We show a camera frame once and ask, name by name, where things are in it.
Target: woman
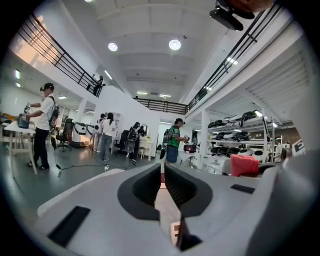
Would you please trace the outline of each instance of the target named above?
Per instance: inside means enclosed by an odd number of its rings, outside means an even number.
[[[135,139],[133,152],[129,154],[129,159],[136,164],[138,151],[139,151],[139,144],[140,144],[140,133],[141,133],[140,123],[136,122],[134,126],[130,128],[129,133],[132,131],[132,129],[134,129],[136,132],[136,139]]]
[[[102,126],[102,123],[105,119],[106,115],[101,114],[100,119],[98,119],[96,122]],[[102,134],[95,134],[94,135],[94,144],[93,144],[93,151],[100,153],[101,151],[101,139],[102,139]]]
[[[114,114],[108,113],[107,118],[102,122],[103,131],[101,139],[100,158],[103,161],[109,161],[109,150],[112,143],[112,136],[116,130],[116,123],[114,121]]]

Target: black pants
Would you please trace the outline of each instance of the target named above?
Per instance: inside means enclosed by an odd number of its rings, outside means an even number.
[[[43,167],[48,167],[48,155],[46,149],[46,138],[48,136],[48,130],[42,130],[39,128],[35,129],[34,142],[33,142],[33,159],[37,166],[39,157]]]
[[[137,156],[138,156],[138,151],[139,151],[139,144],[140,144],[140,141],[137,140],[134,144],[134,150],[132,153],[130,153],[129,155],[129,159],[133,159],[133,160],[137,160]]]

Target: black slot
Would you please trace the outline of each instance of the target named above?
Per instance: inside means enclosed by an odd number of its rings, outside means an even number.
[[[54,228],[48,235],[48,238],[56,244],[65,247],[77,232],[89,212],[90,209],[88,208],[76,206],[64,217],[58,226]]]
[[[243,185],[239,185],[239,184],[234,184],[230,187],[231,189],[234,190],[239,190],[248,194],[253,194],[253,192],[255,192],[255,188],[253,187],[249,187],[249,186],[243,186]]]

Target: red cloth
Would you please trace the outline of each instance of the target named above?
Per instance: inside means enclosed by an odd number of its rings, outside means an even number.
[[[231,155],[231,175],[239,177],[242,174],[257,174],[259,161],[251,155]]]

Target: office chair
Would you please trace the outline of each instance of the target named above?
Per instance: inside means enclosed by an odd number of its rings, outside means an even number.
[[[72,149],[69,145],[66,145],[66,142],[71,141],[71,136],[72,136],[72,130],[74,128],[74,123],[72,122],[71,118],[68,118],[64,124],[63,132],[62,135],[58,135],[55,138],[60,141],[62,144],[59,144],[56,146],[57,148],[63,149],[63,152],[65,152],[65,148]]]
[[[126,147],[126,142],[128,140],[128,135],[129,135],[129,131],[128,130],[124,130],[122,133],[121,133],[121,139],[120,139],[120,142],[118,144],[118,140],[116,139],[115,140],[115,145],[114,147],[117,148],[117,151],[116,151],[116,156],[118,155],[119,151],[124,151],[125,150],[125,147]]]

